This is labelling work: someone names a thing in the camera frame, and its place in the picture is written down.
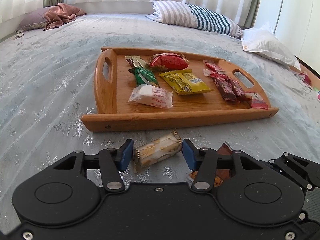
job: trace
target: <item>bedspread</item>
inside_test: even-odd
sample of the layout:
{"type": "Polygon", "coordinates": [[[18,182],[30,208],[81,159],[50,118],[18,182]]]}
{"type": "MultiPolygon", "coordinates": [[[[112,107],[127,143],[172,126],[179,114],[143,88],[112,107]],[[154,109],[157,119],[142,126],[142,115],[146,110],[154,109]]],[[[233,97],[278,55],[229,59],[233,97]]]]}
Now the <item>bedspread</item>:
{"type": "MultiPolygon", "coordinates": [[[[320,162],[320,103],[292,72],[252,53],[241,41],[217,33],[162,25],[141,15],[94,14],[60,28],[33,30],[0,43],[0,230],[19,224],[11,198],[18,184],[75,149],[97,154],[127,139],[140,146],[169,130],[92,133],[82,114],[96,112],[93,73],[100,47],[161,48],[225,58],[249,72],[263,87],[272,118],[178,129],[197,147],[233,149],[269,160],[283,152],[320,162]]],[[[130,164],[120,175],[130,182],[182,182],[189,168],[181,153],[140,174],[130,164]]],[[[101,184],[100,171],[88,178],[101,184]]]]}

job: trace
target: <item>red candy wrapper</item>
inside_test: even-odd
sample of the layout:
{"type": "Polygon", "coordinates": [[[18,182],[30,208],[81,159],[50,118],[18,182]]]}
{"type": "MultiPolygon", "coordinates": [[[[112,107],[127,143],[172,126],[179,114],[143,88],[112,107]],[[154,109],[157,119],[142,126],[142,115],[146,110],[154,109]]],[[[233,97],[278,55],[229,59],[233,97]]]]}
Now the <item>red candy wrapper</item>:
{"type": "Polygon", "coordinates": [[[218,73],[218,72],[213,72],[212,74],[210,74],[210,77],[212,77],[212,78],[220,77],[220,78],[223,78],[225,80],[229,80],[230,79],[227,75],[221,74],[221,73],[218,73]]]}
{"type": "Polygon", "coordinates": [[[229,79],[228,84],[239,101],[247,101],[244,91],[237,80],[229,79]]]}
{"type": "Polygon", "coordinates": [[[225,79],[221,77],[214,77],[213,82],[216,85],[217,89],[219,90],[224,100],[236,101],[236,102],[238,101],[236,98],[236,95],[233,93],[233,91],[231,90],[231,88],[229,87],[225,79]]]}
{"type": "Polygon", "coordinates": [[[258,93],[244,93],[245,97],[251,100],[251,108],[269,109],[267,103],[258,93]]]}
{"type": "Polygon", "coordinates": [[[227,73],[223,68],[219,67],[213,60],[203,60],[203,63],[214,72],[218,72],[221,74],[227,73]]]}
{"type": "Polygon", "coordinates": [[[181,54],[162,53],[153,55],[150,59],[151,69],[157,71],[173,71],[185,69],[189,65],[187,58],[181,54]]]}

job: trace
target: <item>white plastic bag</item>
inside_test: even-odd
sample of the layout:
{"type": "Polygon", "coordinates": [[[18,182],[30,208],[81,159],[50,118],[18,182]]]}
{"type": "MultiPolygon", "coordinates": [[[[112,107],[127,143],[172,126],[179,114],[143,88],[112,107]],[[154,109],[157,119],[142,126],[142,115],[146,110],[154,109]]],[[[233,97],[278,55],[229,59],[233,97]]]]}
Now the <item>white plastic bag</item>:
{"type": "Polygon", "coordinates": [[[273,34],[269,23],[261,28],[243,30],[242,50],[255,52],[262,57],[278,62],[287,67],[294,66],[301,71],[299,61],[273,34]]]}

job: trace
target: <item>white snack wrapper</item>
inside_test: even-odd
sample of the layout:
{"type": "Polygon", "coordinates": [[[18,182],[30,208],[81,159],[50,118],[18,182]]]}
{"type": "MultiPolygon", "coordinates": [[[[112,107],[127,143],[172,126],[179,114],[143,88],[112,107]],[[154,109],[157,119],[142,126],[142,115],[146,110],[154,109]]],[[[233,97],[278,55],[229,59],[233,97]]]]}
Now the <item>white snack wrapper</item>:
{"type": "Polygon", "coordinates": [[[169,158],[181,151],[182,140],[177,131],[134,149],[134,172],[169,158]]]}
{"type": "Polygon", "coordinates": [[[129,101],[159,108],[171,108],[172,92],[163,88],[142,84],[133,89],[129,101]]]}

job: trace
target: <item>gold wrapper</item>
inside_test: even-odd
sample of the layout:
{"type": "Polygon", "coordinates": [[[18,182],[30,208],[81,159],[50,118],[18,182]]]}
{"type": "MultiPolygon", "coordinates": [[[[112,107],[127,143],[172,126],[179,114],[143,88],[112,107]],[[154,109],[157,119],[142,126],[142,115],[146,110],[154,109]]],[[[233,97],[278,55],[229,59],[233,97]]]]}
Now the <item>gold wrapper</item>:
{"type": "Polygon", "coordinates": [[[134,149],[134,172],[140,172],[143,167],[169,158],[181,151],[181,138],[177,131],[162,136],[152,142],[134,149]]]}

